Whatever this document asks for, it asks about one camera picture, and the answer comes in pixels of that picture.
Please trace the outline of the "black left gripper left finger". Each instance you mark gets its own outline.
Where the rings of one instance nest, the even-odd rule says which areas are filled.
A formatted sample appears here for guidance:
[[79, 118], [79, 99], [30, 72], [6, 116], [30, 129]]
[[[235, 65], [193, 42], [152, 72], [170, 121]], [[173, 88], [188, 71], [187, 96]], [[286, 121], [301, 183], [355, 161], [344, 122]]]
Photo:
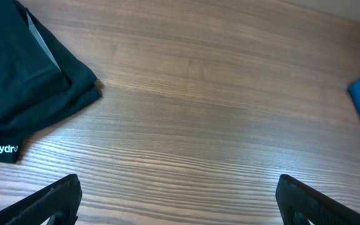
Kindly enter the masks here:
[[0, 225], [74, 225], [83, 193], [70, 174], [0, 211]]

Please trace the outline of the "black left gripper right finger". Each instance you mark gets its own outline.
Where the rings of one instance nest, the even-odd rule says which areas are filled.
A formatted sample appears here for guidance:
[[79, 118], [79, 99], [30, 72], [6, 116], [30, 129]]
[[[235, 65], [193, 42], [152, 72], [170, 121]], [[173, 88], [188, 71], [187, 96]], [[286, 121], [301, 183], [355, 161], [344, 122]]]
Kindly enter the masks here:
[[276, 202], [284, 225], [360, 225], [360, 214], [303, 182], [282, 174]]

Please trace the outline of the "black shorts white lining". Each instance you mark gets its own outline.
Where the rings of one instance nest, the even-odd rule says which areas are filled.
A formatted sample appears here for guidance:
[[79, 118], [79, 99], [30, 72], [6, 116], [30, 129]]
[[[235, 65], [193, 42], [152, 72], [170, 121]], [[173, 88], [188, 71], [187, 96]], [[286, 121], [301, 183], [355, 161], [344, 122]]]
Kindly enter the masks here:
[[95, 74], [18, 1], [0, 1], [0, 162], [101, 97]]

